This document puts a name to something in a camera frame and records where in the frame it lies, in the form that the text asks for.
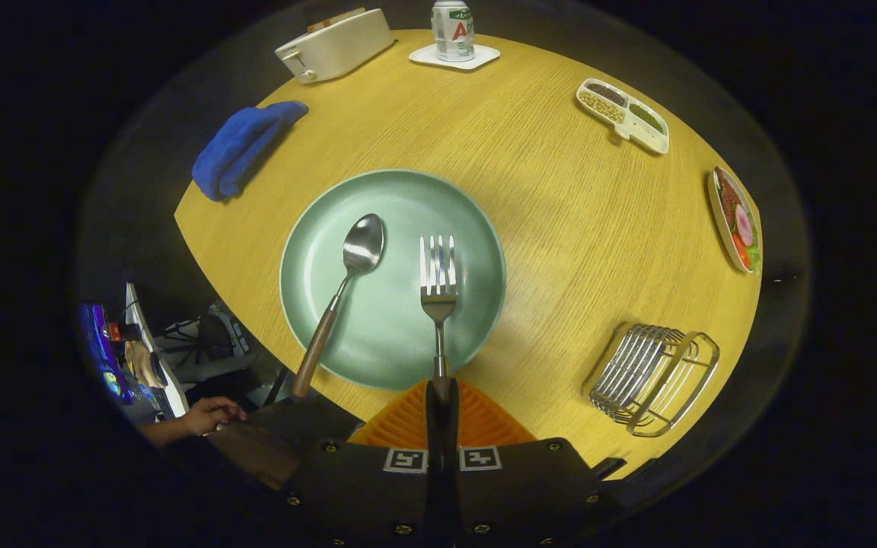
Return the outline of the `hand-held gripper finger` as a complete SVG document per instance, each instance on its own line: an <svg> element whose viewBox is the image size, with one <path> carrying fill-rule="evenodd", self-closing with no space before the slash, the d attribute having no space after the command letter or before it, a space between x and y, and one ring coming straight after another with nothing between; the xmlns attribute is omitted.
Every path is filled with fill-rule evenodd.
<svg viewBox="0 0 877 548"><path fill-rule="evenodd" d="M316 441L282 489L309 546L442 544L445 405L429 381L347 437Z"/></svg>
<svg viewBox="0 0 877 548"><path fill-rule="evenodd" d="M537 439L477 388L443 379L443 545L565 546L613 510L570 441Z"/></svg>

